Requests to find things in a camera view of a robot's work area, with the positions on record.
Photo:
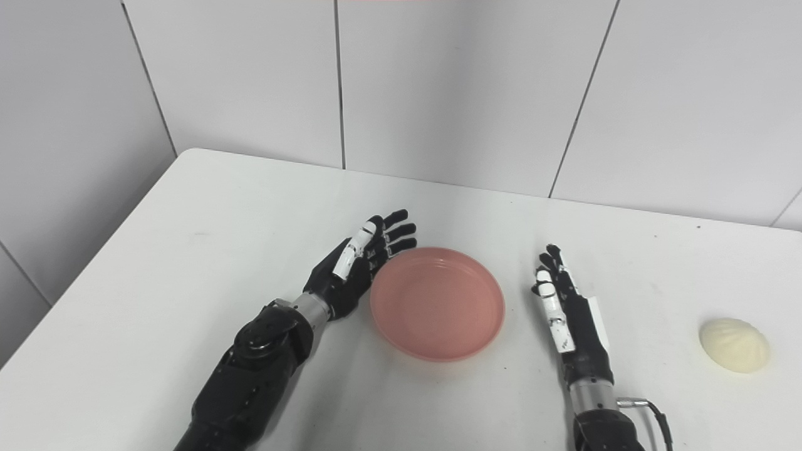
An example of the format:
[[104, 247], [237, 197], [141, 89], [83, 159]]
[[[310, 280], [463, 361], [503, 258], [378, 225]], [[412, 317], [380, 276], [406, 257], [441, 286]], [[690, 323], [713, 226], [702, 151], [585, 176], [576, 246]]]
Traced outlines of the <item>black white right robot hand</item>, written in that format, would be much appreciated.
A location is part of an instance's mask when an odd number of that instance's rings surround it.
[[532, 292], [541, 300], [561, 373], [569, 387], [579, 380], [614, 383], [610, 357], [598, 334], [589, 299], [580, 294], [559, 246], [539, 254]]

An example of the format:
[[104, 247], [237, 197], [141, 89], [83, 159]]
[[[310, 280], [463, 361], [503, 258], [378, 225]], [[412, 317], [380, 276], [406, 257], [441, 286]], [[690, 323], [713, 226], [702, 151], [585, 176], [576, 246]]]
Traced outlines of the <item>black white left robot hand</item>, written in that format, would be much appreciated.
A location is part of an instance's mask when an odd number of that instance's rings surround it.
[[312, 269], [303, 292], [328, 305], [330, 321], [343, 319], [357, 308], [386, 263], [416, 248], [416, 231], [407, 209], [369, 218]]

